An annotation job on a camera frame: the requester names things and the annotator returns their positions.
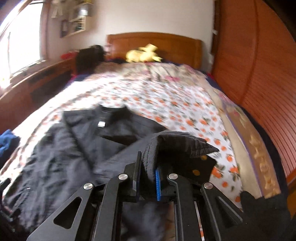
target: floral blanket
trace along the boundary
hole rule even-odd
[[[210,154],[217,161],[210,182],[241,207],[239,194],[243,190],[242,183],[246,187],[248,183],[254,184],[248,187],[254,196],[264,195],[257,177],[260,165],[258,169],[254,167],[250,152],[238,135],[237,127],[243,115],[234,115],[233,118],[238,121],[232,122],[224,104],[229,102],[228,98],[210,87],[206,78],[206,75],[187,65],[103,63],[97,67],[95,74],[83,82],[71,84],[14,130],[15,135],[21,137],[20,146],[0,171],[0,178],[16,179],[34,146],[49,127],[60,120],[62,111],[94,108],[97,104],[106,107],[126,105],[135,113],[155,120],[169,130],[189,132],[217,147],[220,151]],[[241,166],[246,176],[243,182]],[[199,175],[198,170],[193,170],[193,173]],[[278,187],[274,179],[267,182],[273,182],[273,189]],[[166,240],[171,237],[174,237],[173,231]]]

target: silver screw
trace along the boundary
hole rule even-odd
[[[205,183],[204,186],[205,186],[206,189],[212,189],[213,188],[212,183]]]
[[[83,185],[83,188],[84,188],[85,190],[92,189],[92,187],[93,187],[93,185],[92,185],[91,183],[86,183],[86,184]]]
[[[171,174],[169,174],[168,178],[169,178],[169,179],[172,179],[172,180],[175,180],[175,179],[178,178],[178,175],[175,174],[175,173],[171,173]]]
[[[120,174],[120,175],[118,176],[118,178],[119,178],[120,180],[125,180],[125,179],[128,178],[128,175],[123,173],[123,174]]]

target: black bag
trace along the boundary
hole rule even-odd
[[[81,49],[76,56],[76,69],[78,74],[91,71],[100,62],[104,61],[104,49],[101,45],[93,45],[87,49]]]

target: yellow plush toy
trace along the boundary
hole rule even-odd
[[[148,44],[146,47],[140,47],[139,50],[130,50],[126,53],[126,61],[131,62],[151,62],[158,61],[160,62],[162,58],[158,57],[154,52],[157,50],[157,47]]]

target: window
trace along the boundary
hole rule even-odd
[[[0,87],[21,69],[42,60],[40,52],[41,0],[32,1],[12,21],[0,41]]]

